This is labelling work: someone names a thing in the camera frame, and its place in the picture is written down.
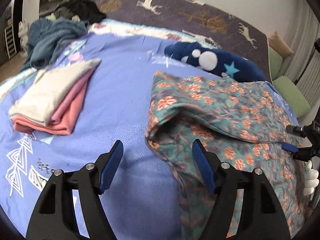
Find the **right white gloved hand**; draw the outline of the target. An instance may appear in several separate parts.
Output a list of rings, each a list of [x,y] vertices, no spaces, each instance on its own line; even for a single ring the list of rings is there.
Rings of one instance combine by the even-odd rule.
[[[319,185],[319,172],[312,168],[311,160],[307,162],[306,169],[303,194],[304,196],[309,196],[314,193],[315,188]]]

